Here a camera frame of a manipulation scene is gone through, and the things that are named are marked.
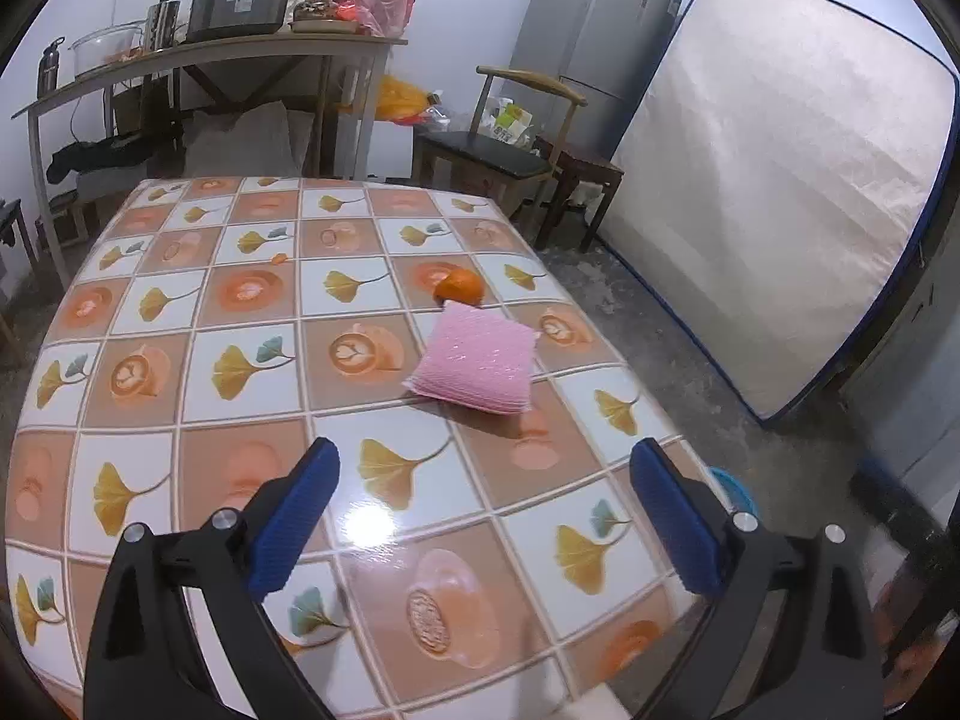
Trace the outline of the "yellow plastic bag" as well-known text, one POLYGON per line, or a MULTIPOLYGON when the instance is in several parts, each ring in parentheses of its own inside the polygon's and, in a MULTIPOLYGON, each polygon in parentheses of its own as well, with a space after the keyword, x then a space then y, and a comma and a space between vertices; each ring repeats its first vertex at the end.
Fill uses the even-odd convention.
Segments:
POLYGON ((431 107, 431 94, 394 75, 384 75, 377 92, 374 117, 378 121, 409 125, 420 121, 431 107))

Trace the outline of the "pink sponge cloth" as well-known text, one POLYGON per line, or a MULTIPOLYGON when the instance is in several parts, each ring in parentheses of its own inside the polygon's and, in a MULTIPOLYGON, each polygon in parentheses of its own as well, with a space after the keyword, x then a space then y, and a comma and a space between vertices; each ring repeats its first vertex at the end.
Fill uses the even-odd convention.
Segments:
POLYGON ((523 323, 448 301, 404 387, 492 415, 520 415, 532 406, 537 338, 523 323))

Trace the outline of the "patterned tablecloth dining table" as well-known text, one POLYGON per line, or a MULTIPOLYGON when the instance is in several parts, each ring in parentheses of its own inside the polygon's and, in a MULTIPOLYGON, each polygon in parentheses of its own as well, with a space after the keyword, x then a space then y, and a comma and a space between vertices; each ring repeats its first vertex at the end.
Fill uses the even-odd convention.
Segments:
POLYGON ((692 606, 631 491, 657 440, 706 468, 488 200, 379 184, 146 181, 44 338, 8 454, 8 596, 32 676, 82 710, 125 527, 192 530, 313 440, 340 481, 265 601, 343 718, 540 718, 631 665, 692 606), (539 333, 532 406, 404 387, 453 268, 539 333))

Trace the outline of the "steel water bottle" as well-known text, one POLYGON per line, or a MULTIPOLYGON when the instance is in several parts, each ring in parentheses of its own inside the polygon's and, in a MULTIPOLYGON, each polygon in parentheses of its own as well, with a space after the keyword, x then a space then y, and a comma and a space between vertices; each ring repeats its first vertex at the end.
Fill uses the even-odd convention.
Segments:
POLYGON ((64 36, 55 37, 41 55, 37 66, 37 98, 43 99, 57 89, 60 67, 60 46, 65 42, 64 36))

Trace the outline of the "grey refrigerator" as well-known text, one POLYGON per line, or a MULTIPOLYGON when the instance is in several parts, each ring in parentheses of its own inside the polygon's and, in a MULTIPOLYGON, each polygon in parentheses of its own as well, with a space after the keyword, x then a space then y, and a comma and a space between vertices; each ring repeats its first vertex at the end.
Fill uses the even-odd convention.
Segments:
POLYGON ((509 65, 553 76, 587 104, 568 142, 612 158, 658 68, 682 0, 530 0, 509 65))

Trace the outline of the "white mattress with blue edge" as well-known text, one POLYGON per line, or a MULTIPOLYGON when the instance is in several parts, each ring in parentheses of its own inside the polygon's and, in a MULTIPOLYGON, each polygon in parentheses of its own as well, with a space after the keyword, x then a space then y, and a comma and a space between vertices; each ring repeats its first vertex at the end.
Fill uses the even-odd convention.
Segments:
POLYGON ((958 80, 835 0, 690 0, 615 153, 602 239, 745 408, 793 408, 939 203, 958 80))

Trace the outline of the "wooden chair black seat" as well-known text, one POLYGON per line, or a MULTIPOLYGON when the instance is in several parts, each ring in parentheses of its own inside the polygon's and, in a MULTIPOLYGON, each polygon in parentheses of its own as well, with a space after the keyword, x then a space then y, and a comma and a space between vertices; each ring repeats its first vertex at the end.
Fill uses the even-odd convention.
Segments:
POLYGON ((574 114, 587 106, 584 94, 551 76, 530 70, 498 68, 479 65, 475 71, 485 78, 482 91, 466 132, 421 132, 413 138, 412 179, 420 187, 434 187, 434 168, 438 161, 446 161, 459 169, 475 169, 500 189, 501 197, 514 195, 517 205, 511 213, 516 220, 524 208, 524 192, 534 187, 532 206, 539 208, 545 188, 558 176, 558 160, 566 145, 574 114), (524 88, 534 89, 553 98, 565 99, 568 103, 565 118, 551 143, 546 158, 537 156, 530 149, 508 145, 491 135, 480 132, 483 110, 490 97, 493 80, 506 80, 524 88))

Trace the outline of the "glass bowl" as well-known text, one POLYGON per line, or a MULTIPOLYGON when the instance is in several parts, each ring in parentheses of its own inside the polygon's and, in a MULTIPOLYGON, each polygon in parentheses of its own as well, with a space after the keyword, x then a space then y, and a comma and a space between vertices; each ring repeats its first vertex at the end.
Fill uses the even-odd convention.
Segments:
POLYGON ((128 21, 78 37, 70 46, 73 75, 80 78, 98 68, 130 59, 142 48, 144 32, 143 21, 128 21))

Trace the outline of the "pink plastic bag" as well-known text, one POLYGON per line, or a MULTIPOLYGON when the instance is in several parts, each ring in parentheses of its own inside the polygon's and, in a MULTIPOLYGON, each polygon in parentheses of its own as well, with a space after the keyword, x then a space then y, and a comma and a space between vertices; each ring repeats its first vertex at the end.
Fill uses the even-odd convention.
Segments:
POLYGON ((412 18, 415 0, 353 0, 356 19, 374 37, 400 39, 412 18))

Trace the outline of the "blue plastic trash basket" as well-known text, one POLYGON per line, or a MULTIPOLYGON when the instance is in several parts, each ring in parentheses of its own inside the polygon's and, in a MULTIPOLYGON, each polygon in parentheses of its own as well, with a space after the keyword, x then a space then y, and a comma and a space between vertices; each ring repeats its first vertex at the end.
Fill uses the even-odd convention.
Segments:
POLYGON ((717 466, 711 466, 709 471, 719 486, 721 486, 721 489, 726 493, 727 499, 731 501, 732 507, 734 507, 736 511, 745 511, 754 517, 760 516, 754 498, 750 496, 748 489, 745 488, 734 475, 717 466))

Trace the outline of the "orange fruit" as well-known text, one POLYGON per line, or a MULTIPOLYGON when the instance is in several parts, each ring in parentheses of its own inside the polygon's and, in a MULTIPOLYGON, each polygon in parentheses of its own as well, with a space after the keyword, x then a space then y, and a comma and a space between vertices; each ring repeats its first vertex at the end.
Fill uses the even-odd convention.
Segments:
POLYGON ((433 298, 438 302, 460 302, 460 304, 482 304, 485 297, 485 283, 475 271, 467 268, 453 268, 443 278, 439 278, 433 288, 433 298))

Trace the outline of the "grey rice cooker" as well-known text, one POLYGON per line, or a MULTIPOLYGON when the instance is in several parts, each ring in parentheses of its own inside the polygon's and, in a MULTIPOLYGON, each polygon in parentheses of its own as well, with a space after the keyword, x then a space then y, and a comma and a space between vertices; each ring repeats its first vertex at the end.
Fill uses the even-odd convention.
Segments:
POLYGON ((192 0, 185 40, 274 34, 285 23, 288 0, 192 0))

